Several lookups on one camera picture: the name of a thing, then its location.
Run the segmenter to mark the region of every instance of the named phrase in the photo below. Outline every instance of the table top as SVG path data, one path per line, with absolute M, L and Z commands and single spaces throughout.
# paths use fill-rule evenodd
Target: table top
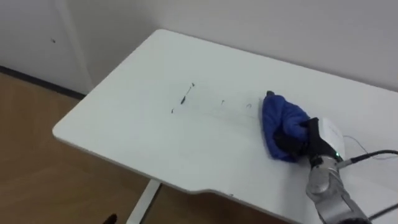
M 259 121 L 267 90 L 331 119 L 369 151 L 398 148 L 398 93 L 167 30 L 154 32 L 53 133 L 182 191 L 320 223 L 305 194 L 307 162 L 275 161 L 267 152 Z M 347 156 L 362 153 L 346 140 Z M 397 169 L 398 159 L 369 159 L 341 175 L 371 215 L 398 200 Z M 374 221 L 397 222 L 396 212 Z

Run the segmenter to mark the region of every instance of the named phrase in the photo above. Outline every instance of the floor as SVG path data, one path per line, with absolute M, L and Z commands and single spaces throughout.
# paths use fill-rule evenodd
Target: floor
M 52 127 L 78 100 L 0 73 L 2 223 L 125 223 L 148 179 L 68 147 Z M 145 224 L 284 222 L 214 194 L 163 186 Z

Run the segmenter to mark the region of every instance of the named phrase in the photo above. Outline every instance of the black cord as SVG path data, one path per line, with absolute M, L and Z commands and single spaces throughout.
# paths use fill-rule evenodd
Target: black cord
M 351 161 L 351 164 L 355 164 L 357 162 L 363 161 L 365 159 L 369 159 L 372 156 L 376 156 L 376 155 L 380 155 L 380 154 L 396 154 L 396 155 L 398 155 L 398 151 L 395 151 L 395 150 L 380 150 L 380 151 L 376 151 L 376 152 L 370 152 L 370 153 L 367 153 L 367 154 L 363 154 L 363 155 L 351 158 L 349 161 Z M 398 208 L 398 203 L 395 204 L 395 205 L 391 205 L 390 207 L 385 208 L 385 209 L 381 210 L 380 212 L 375 213 L 374 215 L 371 215 L 369 217 L 369 220 L 372 221 L 374 219 L 377 219 L 377 218 L 381 217 L 382 215 L 385 215 L 385 214 L 387 214 L 389 212 L 394 211 L 397 208 Z
M 369 221 L 372 221 L 372 220 L 374 220 L 374 219 L 377 219 L 377 218 L 379 218 L 380 216 L 385 215 L 385 214 L 387 214 L 387 213 L 389 213 L 389 212 L 392 212 L 392 211 L 394 211 L 394 210 L 397 209 L 397 208 L 398 208 L 398 203 L 395 204 L 395 205 L 391 205 L 390 207 L 385 208 L 385 209 L 381 210 L 380 212 L 377 212 L 377 213 L 371 215 L 371 216 L 369 217 Z
M 363 155 L 351 158 L 350 161 L 354 164 L 359 161 L 363 161 L 365 159 L 369 159 L 372 156 L 376 156 L 376 155 L 380 155 L 380 154 L 396 154 L 396 155 L 398 155 L 398 151 L 386 149 L 386 150 L 380 150 L 380 151 L 376 151 L 376 152 L 370 152 L 367 154 L 363 154 Z

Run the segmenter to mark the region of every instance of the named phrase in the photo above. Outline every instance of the blue towel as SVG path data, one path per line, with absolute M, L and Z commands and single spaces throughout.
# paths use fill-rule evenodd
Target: blue towel
M 297 159 L 279 149 L 274 141 L 274 133 L 278 128 L 299 141 L 307 140 L 307 131 L 300 123 L 310 117 L 299 106 L 289 103 L 283 96 L 268 91 L 262 102 L 262 127 L 268 150 L 274 159 L 295 162 Z

